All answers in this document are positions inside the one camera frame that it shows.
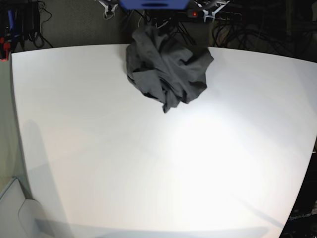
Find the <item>dark grey t-shirt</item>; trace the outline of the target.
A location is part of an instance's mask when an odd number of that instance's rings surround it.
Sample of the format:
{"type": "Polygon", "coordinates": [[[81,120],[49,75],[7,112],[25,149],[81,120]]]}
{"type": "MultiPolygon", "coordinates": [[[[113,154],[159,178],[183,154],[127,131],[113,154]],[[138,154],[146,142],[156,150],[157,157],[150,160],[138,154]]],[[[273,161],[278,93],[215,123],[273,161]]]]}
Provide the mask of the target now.
{"type": "Polygon", "coordinates": [[[206,90],[206,71],[214,58],[208,48],[188,47],[153,26],[136,29],[126,48],[128,81],[167,113],[206,90]]]}

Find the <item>black power strip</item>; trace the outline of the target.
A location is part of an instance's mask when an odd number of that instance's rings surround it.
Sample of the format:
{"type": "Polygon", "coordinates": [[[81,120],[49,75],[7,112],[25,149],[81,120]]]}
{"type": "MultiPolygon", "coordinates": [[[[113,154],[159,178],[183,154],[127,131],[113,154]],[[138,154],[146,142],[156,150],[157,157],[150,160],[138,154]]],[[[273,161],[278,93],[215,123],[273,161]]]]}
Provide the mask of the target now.
{"type": "Polygon", "coordinates": [[[211,20],[214,22],[215,20],[232,20],[232,21],[241,21],[242,14],[236,12],[228,12],[228,11],[207,11],[207,10],[187,10],[187,17],[192,19],[201,19],[203,22],[207,22],[207,20],[211,20]]]}

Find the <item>black equipment rack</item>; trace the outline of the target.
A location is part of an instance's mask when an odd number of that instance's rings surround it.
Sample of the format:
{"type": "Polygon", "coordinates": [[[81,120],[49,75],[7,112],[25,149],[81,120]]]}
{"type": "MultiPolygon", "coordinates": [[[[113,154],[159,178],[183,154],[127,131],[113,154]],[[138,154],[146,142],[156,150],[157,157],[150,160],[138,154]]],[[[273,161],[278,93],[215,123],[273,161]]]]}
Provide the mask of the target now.
{"type": "Polygon", "coordinates": [[[25,51],[30,42],[36,49],[53,45],[44,37],[44,24],[52,18],[43,0],[2,0],[0,2],[0,44],[25,51]]]}

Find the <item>red clamp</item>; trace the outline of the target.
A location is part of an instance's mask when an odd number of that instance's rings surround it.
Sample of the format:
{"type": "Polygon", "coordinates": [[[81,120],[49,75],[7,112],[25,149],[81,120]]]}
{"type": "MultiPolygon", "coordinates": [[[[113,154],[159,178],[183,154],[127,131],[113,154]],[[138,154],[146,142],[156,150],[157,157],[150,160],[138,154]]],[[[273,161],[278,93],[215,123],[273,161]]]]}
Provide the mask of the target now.
{"type": "Polygon", "coordinates": [[[0,38],[0,60],[8,61],[10,53],[10,42],[6,42],[4,37],[0,38]]]}

